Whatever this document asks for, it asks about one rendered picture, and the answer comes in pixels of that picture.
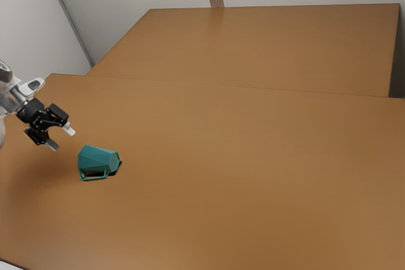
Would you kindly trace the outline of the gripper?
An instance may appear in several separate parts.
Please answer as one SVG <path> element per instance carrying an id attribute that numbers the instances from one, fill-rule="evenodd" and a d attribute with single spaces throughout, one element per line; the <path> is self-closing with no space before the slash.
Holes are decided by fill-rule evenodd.
<path id="1" fill-rule="evenodd" d="M 33 98 L 16 115 L 20 121 L 29 125 L 25 134 L 36 145 L 45 145 L 53 151 L 57 151 L 59 145 L 49 137 L 48 131 L 45 131 L 49 127 L 60 127 L 69 136 L 76 134 L 69 122 L 69 115 L 54 103 L 45 108 L 39 99 Z"/>

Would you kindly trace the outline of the teal faceted mug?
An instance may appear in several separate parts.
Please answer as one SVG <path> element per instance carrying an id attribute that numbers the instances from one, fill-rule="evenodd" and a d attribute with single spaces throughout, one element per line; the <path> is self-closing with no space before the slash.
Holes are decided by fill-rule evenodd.
<path id="1" fill-rule="evenodd" d="M 84 145 L 77 156 L 79 177 L 82 181 L 106 179 L 121 163 L 117 151 Z"/>

